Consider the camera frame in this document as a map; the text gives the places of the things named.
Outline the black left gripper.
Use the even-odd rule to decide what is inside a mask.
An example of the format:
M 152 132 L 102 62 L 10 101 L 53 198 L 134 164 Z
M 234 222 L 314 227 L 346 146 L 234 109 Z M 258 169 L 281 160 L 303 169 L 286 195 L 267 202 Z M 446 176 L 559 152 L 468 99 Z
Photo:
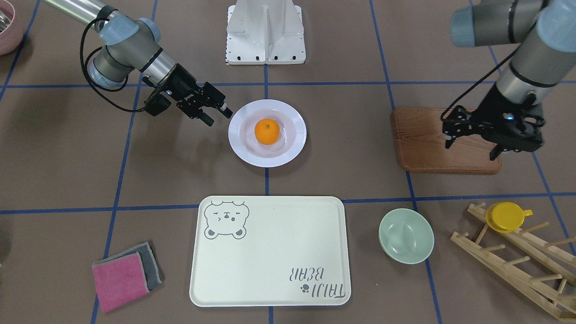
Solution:
M 449 149 L 459 137 L 473 135 L 473 124 L 478 135 L 496 144 L 489 153 L 490 161 L 510 150 L 538 150 L 544 144 L 541 128 L 545 125 L 545 119 L 536 99 L 534 92 L 528 92 L 524 101 L 516 104 L 494 85 L 472 113 L 462 105 L 447 108 L 441 114 L 445 148 Z

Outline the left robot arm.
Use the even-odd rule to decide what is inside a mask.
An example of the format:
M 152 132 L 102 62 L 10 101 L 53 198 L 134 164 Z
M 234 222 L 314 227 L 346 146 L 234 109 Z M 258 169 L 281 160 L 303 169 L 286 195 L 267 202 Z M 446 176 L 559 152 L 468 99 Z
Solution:
M 541 148 L 542 102 L 575 66 L 575 33 L 573 0 L 482 0 L 456 10 L 450 22 L 455 46 L 517 48 L 501 62 L 506 69 L 477 109 L 453 101 L 442 113 L 445 148 L 470 135 L 495 144 L 490 160 Z

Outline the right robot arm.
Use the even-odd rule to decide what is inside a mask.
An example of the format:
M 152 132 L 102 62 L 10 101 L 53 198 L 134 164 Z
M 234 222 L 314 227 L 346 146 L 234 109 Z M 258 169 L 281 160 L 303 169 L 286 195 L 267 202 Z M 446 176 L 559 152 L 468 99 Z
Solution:
M 50 0 L 49 5 L 85 25 L 80 43 L 81 70 L 88 85 L 103 98 L 126 86 L 136 70 L 142 82 L 153 88 L 141 111 L 157 116 L 174 101 L 191 119 L 212 126 L 204 107 L 226 118 L 232 111 L 225 95 L 212 84 L 199 86 L 195 77 L 160 46 L 161 32 L 148 18 L 132 19 L 100 0 Z

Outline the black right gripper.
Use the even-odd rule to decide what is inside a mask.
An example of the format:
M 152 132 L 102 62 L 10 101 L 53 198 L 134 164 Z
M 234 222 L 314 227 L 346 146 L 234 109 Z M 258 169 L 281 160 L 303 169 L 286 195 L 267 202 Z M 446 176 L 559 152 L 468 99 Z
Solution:
M 233 115 L 228 108 L 226 96 L 210 82 L 198 86 L 196 78 L 181 64 L 176 64 L 164 81 L 159 83 L 152 94 L 144 101 L 144 112 L 157 116 L 166 111 L 171 102 L 164 96 L 172 98 L 177 107 L 190 119 L 199 119 L 212 127 L 214 119 L 203 111 L 203 107 L 218 109 L 224 117 L 230 119 Z

